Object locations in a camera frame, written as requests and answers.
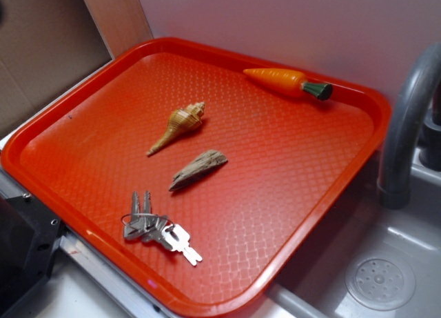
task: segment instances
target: orange carrot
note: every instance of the orange carrot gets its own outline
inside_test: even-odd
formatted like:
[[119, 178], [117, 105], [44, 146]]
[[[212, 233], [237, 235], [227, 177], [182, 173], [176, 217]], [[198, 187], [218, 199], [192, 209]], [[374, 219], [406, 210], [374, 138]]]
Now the orange carrot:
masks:
[[324, 101], [330, 98], [332, 85], [329, 83], [311, 83], [306, 75], [295, 70], [284, 68], [250, 68], [243, 73], [251, 80], [291, 97], [300, 97], [303, 92], [315, 96]]

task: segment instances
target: faucet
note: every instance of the faucet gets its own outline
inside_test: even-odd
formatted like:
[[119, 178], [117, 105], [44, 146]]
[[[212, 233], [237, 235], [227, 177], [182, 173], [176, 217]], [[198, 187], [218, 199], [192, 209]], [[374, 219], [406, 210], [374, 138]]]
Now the faucet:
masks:
[[411, 167], [420, 133], [424, 143], [421, 164], [441, 171], [440, 82], [441, 43], [435, 43], [413, 65], [393, 109], [377, 181], [382, 206], [400, 209], [409, 203]]

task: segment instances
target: seashell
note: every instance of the seashell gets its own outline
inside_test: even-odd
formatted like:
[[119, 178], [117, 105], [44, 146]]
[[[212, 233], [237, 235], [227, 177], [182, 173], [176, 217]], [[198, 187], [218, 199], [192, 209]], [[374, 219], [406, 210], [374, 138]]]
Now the seashell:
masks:
[[185, 109], [175, 110], [168, 119], [167, 130], [164, 135], [150, 148], [147, 156], [164, 148], [180, 135], [191, 132], [202, 125], [201, 117], [204, 114], [205, 103], [190, 104]]

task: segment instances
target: red tray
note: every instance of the red tray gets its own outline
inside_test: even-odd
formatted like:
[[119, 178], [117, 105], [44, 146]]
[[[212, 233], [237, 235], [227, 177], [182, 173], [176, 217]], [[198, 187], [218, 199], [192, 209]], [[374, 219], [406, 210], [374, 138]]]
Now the red tray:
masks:
[[[179, 39], [132, 48], [20, 129], [3, 167], [73, 230], [174, 312], [206, 317], [257, 297], [383, 140], [377, 92], [334, 85], [328, 101], [290, 99], [246, 79], [281, 67]], [[203, 125], [146, 157], [177, 108], [205, 102]], [[216, 149], [221, 169], [182, 191], [172, 177]], [[128, 242], [132, 192], [191, 234], [193, 267], [158, 244]]]

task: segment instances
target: drain cover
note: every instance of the drain cover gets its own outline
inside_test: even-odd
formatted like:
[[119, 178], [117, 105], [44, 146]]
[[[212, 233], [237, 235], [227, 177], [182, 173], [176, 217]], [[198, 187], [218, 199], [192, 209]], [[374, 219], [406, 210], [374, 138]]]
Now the drain cover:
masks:
[[360, 304], [374, 310], [393, 310], [406, 304], [415, 290], [411, 267], [389, 252], [367, 252], [346, 270], [346, 286]]

